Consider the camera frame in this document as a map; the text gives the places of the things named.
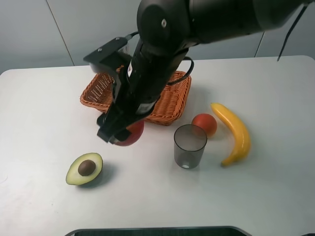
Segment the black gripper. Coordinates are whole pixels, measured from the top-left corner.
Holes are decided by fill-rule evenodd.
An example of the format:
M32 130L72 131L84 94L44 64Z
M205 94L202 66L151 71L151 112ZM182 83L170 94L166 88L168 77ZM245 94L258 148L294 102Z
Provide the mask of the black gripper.
M139 41L126 69L129 84L115 82L112 104L107 113L96 120L99 126L97 136L111 144L126 141L131 132L121 125L145 119L154 110L167 85L174 85L189 76L189 72L176 71L187 59L187 52L187 49L181 49L171 55L155 55Z

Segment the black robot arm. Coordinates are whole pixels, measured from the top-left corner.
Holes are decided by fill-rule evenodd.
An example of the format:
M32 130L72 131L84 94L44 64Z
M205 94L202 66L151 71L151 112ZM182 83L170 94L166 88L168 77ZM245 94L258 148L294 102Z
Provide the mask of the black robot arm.
M85 57L114 77L113 101L99 126L108 143L125 141L127 127L154 109L190 47L281 27L307 0L143 0L137 11L139 41L133 56L121 53L130 37L117 37Z

